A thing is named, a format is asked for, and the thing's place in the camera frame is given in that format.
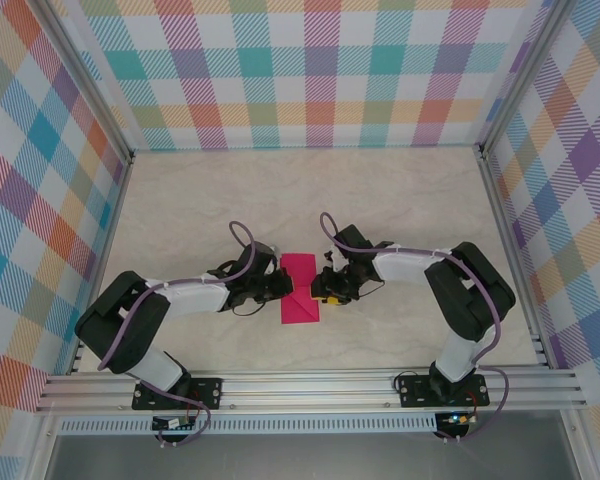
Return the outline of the grey metal plate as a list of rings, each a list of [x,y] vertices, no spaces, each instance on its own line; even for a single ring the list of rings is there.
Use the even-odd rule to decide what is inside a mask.
[[[44,480],[580,480],[561,447],[546,454],[499,438],[209,436],[180,448],[151,437],[64,436]]]

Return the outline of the left circuit board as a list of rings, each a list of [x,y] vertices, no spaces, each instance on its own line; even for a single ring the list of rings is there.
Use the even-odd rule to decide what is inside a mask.
[[[154,431],[185,431],[192,430],[195,424],[195,417],[154,416],[151,429]]]

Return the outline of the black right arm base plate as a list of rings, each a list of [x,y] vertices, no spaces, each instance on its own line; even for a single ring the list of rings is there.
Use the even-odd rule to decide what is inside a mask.
[[[444,376],[400,375],[394,378],[394,388],[403,408],[490,405],[485,378],[475,373],[455,383],[449,382]]]

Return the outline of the pink paper sheet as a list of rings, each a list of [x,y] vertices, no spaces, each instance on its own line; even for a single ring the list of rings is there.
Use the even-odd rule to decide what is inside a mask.
[[[315,255],[285,253],[281,257],[281,266],[291,277],[293,284],[293,291],[280,303],[281,323],[283,325],[318,323],[320,303],[311,294],[311,283],[317,275]]]

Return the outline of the aluminium frame post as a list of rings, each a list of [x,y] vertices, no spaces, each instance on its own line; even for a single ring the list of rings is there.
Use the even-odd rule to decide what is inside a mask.
[[[474,144],[479,162],[488,159],[504,134],[577,1],[530,0],[530,11],[518,22],[505,54],[505,70],[496,83],[498,89],[488,97],[492,100],[490,110]]]
[[[49,0],[27,0],[27,2],[42,29],[49,36],[78,90],[85,97],[87,104],[92,109],[95,118],[100,123],[113,148],[127,165],[132,165],[134,160],[133,150],[124,138],[93,76],[53,5]]]

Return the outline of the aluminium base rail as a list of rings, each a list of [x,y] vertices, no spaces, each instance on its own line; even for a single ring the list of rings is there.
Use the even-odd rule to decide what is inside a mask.
[[[308,371],[194,371],[194,377],[222,380],[221,413],[366,413],[400,409],[411,388],[395,369]],[[587,406],[570,370],[523,366],[483,373],[490,404],[506,410],[572,410]],[[38,414],[131,413],[136,381],[121,375],[78,372],[52,376],[38,402]]]

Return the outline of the aluminium side rail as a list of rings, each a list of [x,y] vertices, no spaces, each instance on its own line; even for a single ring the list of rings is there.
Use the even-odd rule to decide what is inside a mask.
[[[496,181],[494,180],[494,175],[488,161],[488,155],[483,152],[480,145],[474,145],[473,151],[512,274],[518,305],[522,309],[531,342],[536,352],[537,362],[544,368],[553,369],[554,358],[551,347],[546,346],[543,326],[540,322],[534,298],[531,295],[531,289],[527,284],[523,272],[522,258],[517,249],[517,242],[513,229],[508,223],[504,202],[498,190]]]
[[[89,307],[97,299],[99,292],[100,292],[100,288],[103,283],[106,266],[107,266],[107,263],[109,260],[112,244],[113,244],[114,237],[115,237],[116,228],[118,226],[119,218],[121,215],[121,210],[123,208],[125,196],[126,196],[126,193],[128,190],[130,179],[131,179],[135,159],[136,159],[136,152],[131,150],[127,155],[127,158],[126,158],[126,161],[124,164],[124,168],[122,171],[119,193],[116,198],[116,202],[114,204],[114,209],[111,213],[111,216],[110,216],[110,219],[108,222],[108,229],[107,229],[105,241],[103,244],[103,250],[101,252],[101,256],[98,260],[98,263],[96,264],[96,270],[94,272],[93,283],[92,283],[91,289],[89,291],[89,296],[88,296],[87,303],[86,303],[87,307]],[[82,349],[82,347],[81,347],[80,339],[76,335],[73,335],[72,339],[71,339],[71,343],[70,343],[69,356],[64,365],[64,371],[63,371],[64,375],[71,375],[72,373],[75,373],[77,371],[77,369],[79,368],[79,361],[81,359],[81,353],[80,353],[81,349]]]

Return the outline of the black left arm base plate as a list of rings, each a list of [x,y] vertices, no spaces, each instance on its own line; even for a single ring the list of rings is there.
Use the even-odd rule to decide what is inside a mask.
[[[201,402],[210,410],[217,410],[222,395],[221,378],[184,378],[179,380],[168,393]],[[138,411],[148,410],[185,410],[191,407],[183,401],[165,397],[147,387],[144,383],[135,386],[131,408]]]

